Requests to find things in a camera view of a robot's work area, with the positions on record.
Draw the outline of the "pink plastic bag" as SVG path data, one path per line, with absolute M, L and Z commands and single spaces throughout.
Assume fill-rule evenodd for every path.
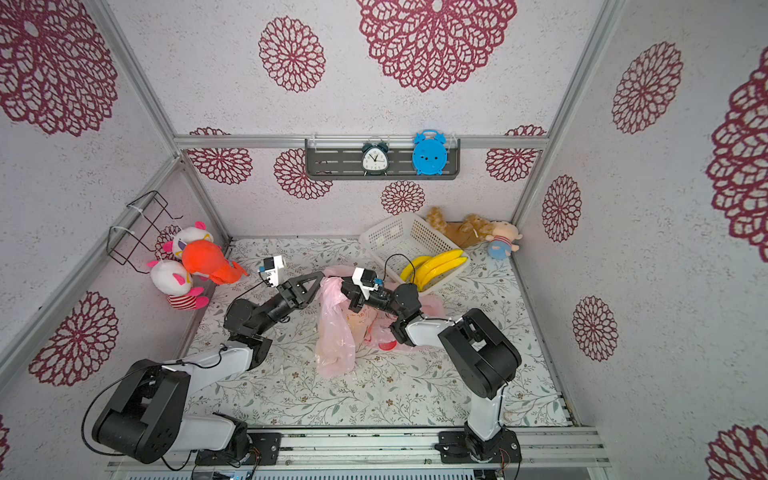
M 368 300 L 359 313 L 351 312 L 348 309 L 349 300 L 341 293 L 341 284 L 342 278 L 352 277 L 356 268 L 333 266 L 323 271 L 325 277 L 318 294 L 321 309 L 319 337 L 315 347 L 316 370 L 320 376 L 333 378 L 351 372 L 355 367 L 357 350 L 364 343 L 378 348 L 385 344 L 391 348 L 442 346 L 439 335 L 453 321 L 442 316 L 442 303 L 433 296 L 422 297 L 419 293 L 423 317 L 407 327 L 414 345 L 398 343 L 390 331 L 395 317 L 369 306 Z M 383 282 L 383 288 L 388 290 L 394 290 L 399 285 Z

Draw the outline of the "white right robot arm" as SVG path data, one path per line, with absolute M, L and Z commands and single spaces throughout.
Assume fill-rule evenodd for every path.
M 434 445 L 444 464 L 519 463 L 517 435 L 502 425 L 504 391 L 514 380 L 522 357 L 496 324 L 473 308 L 457 319 L 429 317 L 422 310 L 416 285 L 386 289 L 377 278 L 344 277 L 341 292 L 350 310 L 367 305 L 392 315 L 395 340 L 411 347 L 443 349 L 470 391 L 470 411 L 463 429 L 438 433 Z

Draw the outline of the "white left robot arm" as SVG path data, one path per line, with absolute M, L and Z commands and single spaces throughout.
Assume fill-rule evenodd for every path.
M 92 429 L 82 431 L 86 447 L 99 455 L 125 455 L 144 464 L 182 451 L 219 463 L 245 460 L 252 449 L 246 422 L 221 413 L 188 414 L 188 397 L 261 365 L 272 345 L 266 332 L 309 306 L 323 277 L 317 271 L 290 278 L 262 304 L 236 297 L 225 312 L 229 338 L 217 347 L 173 361 L 135 362 L 110 384 L 113 394 Z

